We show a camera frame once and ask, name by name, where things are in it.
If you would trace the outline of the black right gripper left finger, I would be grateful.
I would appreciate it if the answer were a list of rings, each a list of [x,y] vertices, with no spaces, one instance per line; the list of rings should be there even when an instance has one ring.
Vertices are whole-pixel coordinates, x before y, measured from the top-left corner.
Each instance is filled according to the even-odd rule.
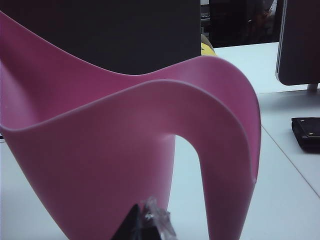
[[[134,204],[113,235],[114,240],[142,240],[142,212],[138,204]]]

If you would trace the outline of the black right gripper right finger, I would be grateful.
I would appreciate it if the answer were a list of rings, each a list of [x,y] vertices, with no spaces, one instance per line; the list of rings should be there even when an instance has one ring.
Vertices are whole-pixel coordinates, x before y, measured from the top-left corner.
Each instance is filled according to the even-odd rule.
[[[161,235],[153,218],[144,218],[144,239],[161,240]]]

